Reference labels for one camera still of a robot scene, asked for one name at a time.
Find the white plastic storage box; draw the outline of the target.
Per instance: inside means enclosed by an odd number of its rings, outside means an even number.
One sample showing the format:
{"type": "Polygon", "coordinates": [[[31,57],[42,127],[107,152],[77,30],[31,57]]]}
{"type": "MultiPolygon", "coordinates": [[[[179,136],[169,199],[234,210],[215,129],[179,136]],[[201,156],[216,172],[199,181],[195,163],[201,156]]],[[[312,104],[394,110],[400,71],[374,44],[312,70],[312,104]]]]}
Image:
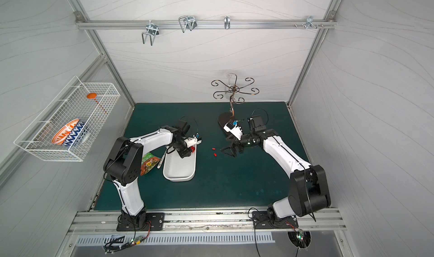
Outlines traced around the white plastic storage box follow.
{"type": "Polygon", "coordinates": [[[172,182],[186,182],[194,178],[196,172],[196,152],[181,158],[172,147],[167,147],[163,176],[172,182]]]}

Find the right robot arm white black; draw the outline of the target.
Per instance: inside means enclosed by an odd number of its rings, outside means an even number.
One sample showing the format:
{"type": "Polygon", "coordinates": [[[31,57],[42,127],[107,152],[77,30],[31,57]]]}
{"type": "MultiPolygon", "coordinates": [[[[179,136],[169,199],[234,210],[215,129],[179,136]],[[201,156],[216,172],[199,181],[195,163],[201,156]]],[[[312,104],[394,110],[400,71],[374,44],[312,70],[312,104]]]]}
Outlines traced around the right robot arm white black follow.
{"type": "Polygon", "coordinates": [[[331,206],[331,196],[326,172],[320,165],[311,165],[298,156],[273,129],[268,129],[260,115],[248,118],[249,133],[244,133],[231,113],[218,117],[218,124],[231,144],[222,152],[235,157],[247,147],[260,147],[269,154],[289,178],[288,196],[267,209],[272,220],[287,217],[313,216],[315,212],[331,206]]]}

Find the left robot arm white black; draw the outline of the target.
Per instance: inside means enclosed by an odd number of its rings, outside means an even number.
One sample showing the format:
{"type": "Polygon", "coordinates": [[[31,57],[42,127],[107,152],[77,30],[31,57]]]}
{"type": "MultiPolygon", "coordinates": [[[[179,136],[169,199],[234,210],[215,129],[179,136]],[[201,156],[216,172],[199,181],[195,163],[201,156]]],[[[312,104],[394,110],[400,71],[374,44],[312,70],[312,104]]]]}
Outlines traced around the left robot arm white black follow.
{"type": "Polygon", "coordinates": [[[140,195],[138,179],[143,157],[160,147],[172,148],[181,159],[193,155],[201,143],[196,133],[188,136],[190,125],[179,120],[174,127],[162,126],[158,130],[133,138],[119,137],[104,165],[104,174],[118,191],[124,214],[132,217],[143,216],[146,208],[140,195]]]}

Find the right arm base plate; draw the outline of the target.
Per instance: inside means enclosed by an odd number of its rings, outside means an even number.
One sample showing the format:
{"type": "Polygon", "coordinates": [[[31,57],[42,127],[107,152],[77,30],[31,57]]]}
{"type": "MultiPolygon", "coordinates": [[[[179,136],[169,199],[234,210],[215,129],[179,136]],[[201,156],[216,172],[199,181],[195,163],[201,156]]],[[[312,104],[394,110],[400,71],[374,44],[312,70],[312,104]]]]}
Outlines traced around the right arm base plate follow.
{"type": "Polygon", "coordinates": [[[254,229],[298,229],[298,221],[295,216],[271,219],[267,212],[254,210],[249,212],[249,218],[253,222],[254,229]]]}

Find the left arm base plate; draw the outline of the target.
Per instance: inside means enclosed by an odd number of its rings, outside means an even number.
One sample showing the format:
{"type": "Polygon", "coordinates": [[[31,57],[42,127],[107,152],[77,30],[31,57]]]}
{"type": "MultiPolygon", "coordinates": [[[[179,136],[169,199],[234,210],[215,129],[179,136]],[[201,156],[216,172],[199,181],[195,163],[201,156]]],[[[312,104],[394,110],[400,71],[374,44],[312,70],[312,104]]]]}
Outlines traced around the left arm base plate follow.
{"type": "Polygon", "coordinates": [[[165,213],[141,213],[131,216],[122,212],[118,217],[118,232],[161,231],[165,220],[165,213]]]}

